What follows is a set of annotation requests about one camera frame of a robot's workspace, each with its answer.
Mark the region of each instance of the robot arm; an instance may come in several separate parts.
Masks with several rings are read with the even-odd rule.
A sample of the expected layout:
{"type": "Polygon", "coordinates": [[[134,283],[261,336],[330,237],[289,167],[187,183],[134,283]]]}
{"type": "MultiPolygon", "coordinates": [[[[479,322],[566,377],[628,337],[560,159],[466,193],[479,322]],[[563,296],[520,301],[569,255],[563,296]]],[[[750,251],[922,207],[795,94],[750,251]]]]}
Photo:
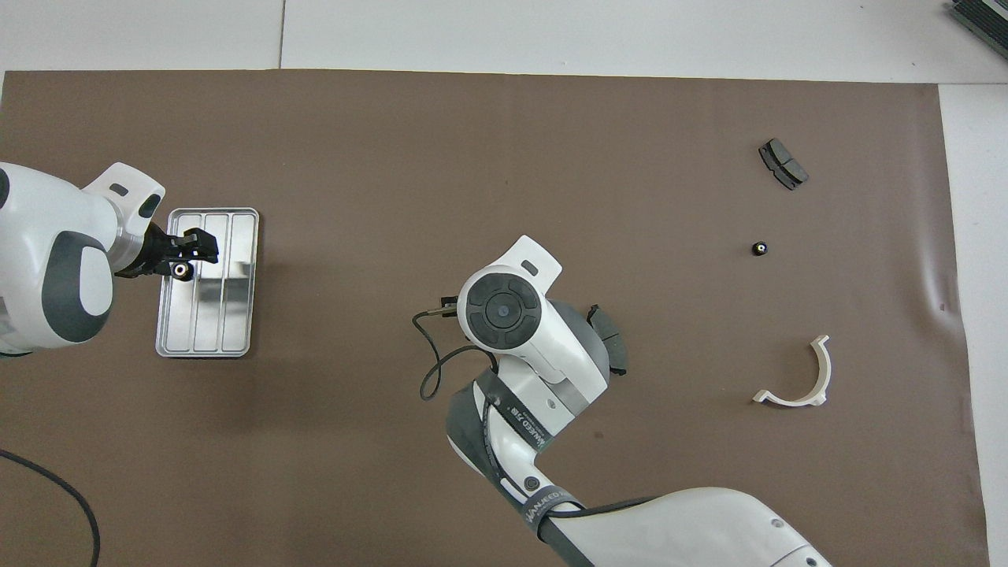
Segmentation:
{"type": "Polygon", "coordinates": [[[829,567],[749,494],[694,488],[585,509],[535,467],[535,457],[608,386],[610,354],[624,354],[601,312],[593,309],[604,323],[590,325],[545,298],[559,272],[522,236],[463,286],[463,331],[501,357],[497,372],[487,369],[452,399],[446,426],[456,453],[570,565],[829,567]]]}
{"type": "Polygon", "coordinates": [[[165,235],[150,222],[157,182],[115,163],[83,191],[0,162],[0,356],[88,341],[112,308],[112,275],[172,273],[217,261],[213,236],[165,235]]]}

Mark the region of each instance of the brown work surface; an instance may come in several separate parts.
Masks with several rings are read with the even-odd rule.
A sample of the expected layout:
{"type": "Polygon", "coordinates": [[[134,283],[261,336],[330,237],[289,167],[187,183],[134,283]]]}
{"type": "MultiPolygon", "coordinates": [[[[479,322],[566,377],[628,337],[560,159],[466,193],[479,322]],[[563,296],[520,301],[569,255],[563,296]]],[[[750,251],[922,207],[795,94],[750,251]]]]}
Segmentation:
{"type": "MultiPolygon", "coordinates": [[[[934,86],[9,73],[0,160],[78,186],[124,161],[166,188],[162,225],[262,216],[244,358],[159,357],[147,277],[90,344],[0,362],[2,447],[88,497],[104,566],[559,565],[445,438],[486,360],[416,393],[409,318],[521,234],[631,357],[539,458],[553,481],[589,505],[737,488],[836,565],[988,563],[934,86]],[[757,154],[774,136],[797,191],[757,154]],[[820,334],[826,405],[750,402],[805,393],[820,334]]],[[[0,485],[0,563],[86,563],[73,500],[7,462],[0,485]]]]}

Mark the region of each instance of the wire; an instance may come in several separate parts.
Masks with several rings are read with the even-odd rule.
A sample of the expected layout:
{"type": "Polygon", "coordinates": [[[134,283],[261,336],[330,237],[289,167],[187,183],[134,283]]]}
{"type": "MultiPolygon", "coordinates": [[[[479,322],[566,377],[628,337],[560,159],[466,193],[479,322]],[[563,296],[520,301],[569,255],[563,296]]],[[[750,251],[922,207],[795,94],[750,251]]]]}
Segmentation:
{"type": "Polygon", "coordinates": [[[423,381],[420,382],[420,400],[424,402],[431,400],[434,395],[437,394],[437,389],[440,388],[440,378],[442,378],[442,371],[440,371],[442,367],[439,364],[437,364],[437,362],[440,361],[440,354],[437,352],[437,345],[434,344],[434,340],[433,338],[430,337],[430,333],[427,333],[426,329],[420,326],[420,318],[429,316],[430,316],[429,311],[421,311],[413,316],[413,321],[412,321],[413,327],[416,327],[416,330],[419,331],[421,335],[423,335],[423,338],[427,339],[427,342],[430,344],[431,350],[434,351],[434,365],[437,367],[437,380],[434,382],[434,390],[430,392],[429,396],[423,394],[423,390],[427,385],[427,380],[430,379],[429,376],[424,377],[423,381]]]}
{"type": "Polygon", "coordinates": [[[420,381],[420,400],[422,400],[424,402],[429,402],[429,401],[433,400],[433,398],[435,395],[437,395],[437,390],[440,388],[440,369],[442,369],[442,366],[444,366],[445,363],[448,362],[449,360],[455,358],[456,356],[459,356],[460,354],[462,354],[463,352],[466,352],[468,350],[478,350],[478,351],[482,352],[483,354],[486,354],[487,358],[490,359],[490,369],[493,370],[494,373],[497,372],[497,370],[498,370],[497,357],[494,356],[494,353],[486,351],[486,350],[483,350],[482,348],[480,348],[480,347],[478,347],[478,346],[476,346],[474,344],[466,345],[466,346],[463,346],[463,347],[459,347],[459,348],[453,350],[452,352],[446,354],[444,358],[438,358],[437,362],[434,363],[434,365],[431,366],[429,370],[427,370],[426,375],[424,375],[423,379],[420,381]],[[433,374],[434,374],[435,371],[437,372],[437,381],[434,382],[434,388],[430,390],[430,393],[423,393],[423,390],[425,390],[427,388],[427,382],[430,381],[430,378],[433,376],[433,374]]]}
{"type": "Polygon", "coordinates": [[[643,496],[640,498],[633,498],[630,500],[624,500],[622,502],[616,502],[613,504],[606,504],[595,507],[584,507],[581,509],[571,511],[571,512],[556,512],[554,509],[551,509],[546,513],[546,516],[549,516],[551,518],[583,518],[585,516],[595,516],[596,514],[608,514],[610,512],[616,512],[649,502],[653,500],[655,497],[656,496],[643,496]]]}
{"type": "Polygon", "coordinates": [[[490,396],[483,394],[483,450],[487,453],[487,460],[490,461],[490,471],[494,473],[495,483],[500,484],[501,480],[507,480],[511,486],[521,493],[521,486],[511,478],[511,475],[504,470],[501,466],[500,461],[497,460],[497,455],[494,453],[494,447],[490,442],[490,408],[497,408],[497,404],[490,402],[490,396]]]}
{"type": "Polygon", "coordinates": [[[427,343],[430,345],[430,349],[434,351],[434,365],[430,367],[430,370],[426,373],[426,375],[423,376],[423,380],[420,381],[420,400],[424,402],[429,402],[433,400],[435,395],[437,395],[437,390],[440,389],[440,381],[443,376],[442,367],[445,365],[445,363],[454,358],[455,356],[458,356],[463,352],[466,352],[467,350],[479,350],[480,352],[486,354],[487,357],[490,358],[490,368],[495,373],[497,372],[498,369],[497,357],[495,357],[492,352],[483,350],[482,348],[476,345],[467,345],[461,348],[457,348],[452,352],[448,353],[447,355],[445,355],[444,358],[440,357],[440,352],[437,351],[437,345],[434,344],[434,340],[430,336],[430,333],[427,333],[426,329],[424,329],[420,325],[420,319],[423,317],[430,317],[433,315],[445,315],[448,313],[455,313],[455,307],[451,306],[430,311],[421,311],[416,315],[414,315],[411,321],[413,327],[416,327],[416,330],[419,331],[420,334],[423,335],[423,338],[427,340],[427,343]],[[427,383],[430,381],[430,378],[433,377],[434,372],[437,373],[437,378],[434,380],[434,387],[433,389],[430,390],[430,393],[424,393],[424,390],[427,389],[427,383]]]}
{"type": "Polygon", "coordinates": [[[77,488],[71,486],[70,482],[67,482],[66,480],[59,478],[58,476],[56,476],[55,473],[49,471],[45,467],[35,464],[29,461],[28,459],[25,459],[24,457],[20,457],[18,455],[15,455],[14,453],[4,451],[3,449],[0,449],[0,457],[3,457],[9,461],[13,461],[21,466],[24,466],[26,468],[29,468],[37,472],[38,474],[41,474],[45,478],[48,478],[52,482],[55,482],[71,496],[74,496],[74,499],[77,500],[77,503],[81,504],[81,509],[84,511],[84,515],[88,517],[88,525],[91,526],[91,541],[92,541],[91,567],[95,567],[96,565],[98,565],[98,552],[102,549],[102,537],[98,533],[98,520],[95,519],[95,513],[91,511],[91,505],[88,504],[88,500],[85,499],[84,495],[81,494],[81,492],[78,492],[77,488]]]}

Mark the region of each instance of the circular button panel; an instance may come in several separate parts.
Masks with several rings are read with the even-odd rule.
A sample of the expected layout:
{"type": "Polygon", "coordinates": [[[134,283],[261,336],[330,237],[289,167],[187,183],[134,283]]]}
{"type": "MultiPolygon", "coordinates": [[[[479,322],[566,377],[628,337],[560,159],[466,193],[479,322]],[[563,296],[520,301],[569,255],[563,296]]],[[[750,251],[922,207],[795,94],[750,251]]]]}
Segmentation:
{"type": "Polygon", "coordinates": [[[466,320],[483,344],[512,349],[532,338],[542,319],[539,295],[512,273],[488,273],[476,280],[466,300],[466,320]]]}

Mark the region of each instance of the semicircular clip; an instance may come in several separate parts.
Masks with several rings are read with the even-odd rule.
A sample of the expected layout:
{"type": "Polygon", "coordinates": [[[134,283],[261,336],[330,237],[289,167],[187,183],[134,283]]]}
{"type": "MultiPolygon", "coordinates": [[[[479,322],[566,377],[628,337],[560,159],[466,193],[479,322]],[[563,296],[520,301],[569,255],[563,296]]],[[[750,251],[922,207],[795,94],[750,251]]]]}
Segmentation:
{"type": "Polygon", "coordinates": [[[815,351],[815,357],[818,359],[820,363],[820,375],[818,379],[815,380],[815,386],[807,394],[795,400],[794,402],[788,402],[787,400],[781,400],[770,392],[767,389],[761,389],[756,392],[753,396],[755,402],[773,402],[778,406],[786,406],[788,408],[800,408],[801,406],[822,406],[826,402],[826,388],[830,385],[830,375],[833,372],[833,364],[830,362],[830,353],[826,350],[826,341],[830,340],[830,335],[820,335],[815,337],[815,340],[809,343],[812,350],[815,351]]]}

